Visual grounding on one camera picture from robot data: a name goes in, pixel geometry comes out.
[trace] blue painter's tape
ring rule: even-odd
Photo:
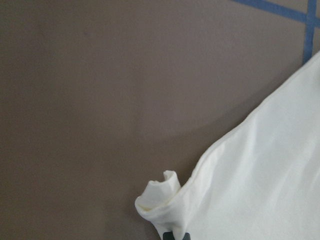
[[[305,36],[303,43],[303,63],[305,64],[313,52],[313,40],[315,28],[320,28],[320,18],[316,17],[317,0],[308,0],[307,13],[293,10],[267,0],[232,0],[234,2],[254,7],[269,13],[273,13],[288,19],[305,23]]]
[[[316,8],[317,0],[308,0],[308,12],[306,14],[306,28],[303,46],[304,64],[312,57],[313,41],[315,34]]]
[[[293,10],[291,8],[281,6],[265,0],[233,0],[234,2],[245,4],[257,9],[267,11],[269,13],[277,14],[285,18],[293,19],[302,23],[307,20],[307,15],[301,11]]]
[[[314,26],[315,26],[316,28],[320,28],[320,19],[319,19],[319,18],[316,18],[316,19],[314,20]]]

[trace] white t-shirt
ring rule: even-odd
[[[135,201],[163,238],[320,240],[320,52],[210,146]]]

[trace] brown wall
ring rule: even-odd
[[[0,9],[4,240],[158,239],[134,208],[148,180],[185,183],[302,63],[302,23],[230,0]]]

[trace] dark object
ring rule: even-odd
[[[175,240],[173,232],[172,231],[165,232],[163,234],[163,240]],[[186,232],[182,240],[191,240],[190,234]]]

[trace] blue tape strip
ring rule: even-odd
[[[303,46],[303,64],[305,64],[312,57],[316,8],[317,0],[308,0],[308,12],[306,14],[306,28]]]
[[[245,4],[257,9],[267,11],[272,14],[277,14],[285,18],[293,19],[305,23],[307,16],[305,13],[297,10],[290,9],[265,0],[233,0],[234,2]]]
[[[315,27],[320,28],[320,18],[316,17],[317,0],[308,0],[307,14],[266,0],[232,1],[305,23],[306,28],[303,43],[303,64],[305,64],[312,57]]]

